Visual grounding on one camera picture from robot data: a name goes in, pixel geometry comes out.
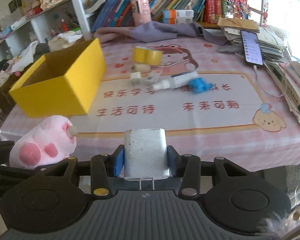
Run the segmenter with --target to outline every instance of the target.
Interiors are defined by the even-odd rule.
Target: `phone screen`
[[[246,61],[256,65],[263,65],[262,54],[256,33],[241,31],[244,55]]]

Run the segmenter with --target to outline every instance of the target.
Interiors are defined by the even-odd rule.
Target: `paper stack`
[[[242,45],[242,38],[240,30],[232,28],[223,29],[226,38],[232,44]],[[283,54],[284,42],[274,33],[274,30],[269,27],[260,27],[260,32],[257,33],[260,49],[263,59],[271,62],[284,62],[287,61]]]
[[[264,63],[274,82],[284,93],[290,111],[300,123],[300,63],[276,63],[268,60]]]

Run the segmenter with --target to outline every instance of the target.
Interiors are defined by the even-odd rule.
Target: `purple cloth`
[[[178,35],[204,37],[206,41],[221,46],[227,42],[225,37],[214,36],[202,28],[202,26],[198,23],[165,24],[159,22],[149,22],[137,27],[99,28],[95,33],[95,38],[99,38],[100,43],[107,41],[128,43],[170,40],[177,38]]]

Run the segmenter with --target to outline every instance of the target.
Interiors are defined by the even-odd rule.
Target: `pink plush toy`
[[[10,152],[10,166],[33,170],[60,162],[74,152],[77,134],[68,118],[61,115],[45,117],[16,142]]]

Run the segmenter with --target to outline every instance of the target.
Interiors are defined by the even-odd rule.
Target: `charging cable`
[[[287,92],[287,88],[288,88],[288,81],[287,81],[287,78],[286,78],[286,68],[284,68],[284,72],[283,72],[283,75],[284,75],[284,77],[285,77],[285,79],[286,79],[286,88],[285,88],[283,94],[280,95],[280,96],[274,96],[274,95],[269,94],[267,91],[265,91],[265,90],[263,89],[263,87],[261,86],[259,80],[258,80],[257,66],[256,66],[256,65],[253,66],[253,70],[254,70],[254,72],[255,72],[255,74],[256,74],[256,81],[257,81],[257,84],[259,85],[259,87],[261,87],[261,89],[263,90],[263,92],[265,92],[268,96],[271,96],[271,97],[273,97],[273,98],[280,98],[280,97],[282,97],[282,96],[285,95],[285,93]]]

